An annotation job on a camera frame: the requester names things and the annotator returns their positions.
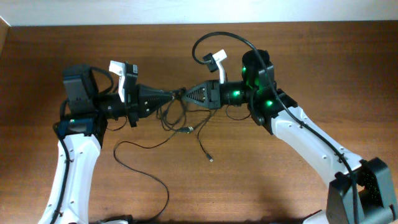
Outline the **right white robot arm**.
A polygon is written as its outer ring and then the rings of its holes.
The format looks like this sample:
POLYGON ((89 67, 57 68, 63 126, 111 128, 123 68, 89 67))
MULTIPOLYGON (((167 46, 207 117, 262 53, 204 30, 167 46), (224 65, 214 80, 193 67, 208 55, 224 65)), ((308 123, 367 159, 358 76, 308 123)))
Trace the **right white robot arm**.
POLYGON ((215 110, 246 104, 251 118, 271 135, 292 147, 328 187, 325 210, 302 223, 392 223, 397 199, 391 172, 379 158, 369 161, 347 150, 308 118, 297 102, 277 88, 274 66, 264 50, 242 57, 242 80, 230 82, 222 66, 224 50, 204 56, 201 64, 217 80, 205 81, 186 92, 185 101, 215 110))

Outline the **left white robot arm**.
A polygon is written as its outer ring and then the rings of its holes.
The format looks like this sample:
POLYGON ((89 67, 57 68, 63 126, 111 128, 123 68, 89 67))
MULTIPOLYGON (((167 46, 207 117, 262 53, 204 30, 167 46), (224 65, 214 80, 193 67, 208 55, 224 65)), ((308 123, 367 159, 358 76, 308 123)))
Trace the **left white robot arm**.
POLYGON ((95 164, 108 120, 125 117, 131 127, 172 101, 175 94, 137 83, 136 65, 112 61, 109 70, 81 64, 66 68, 67 99, 53 125, 58 162, 41 223, 88 223, 95 164))

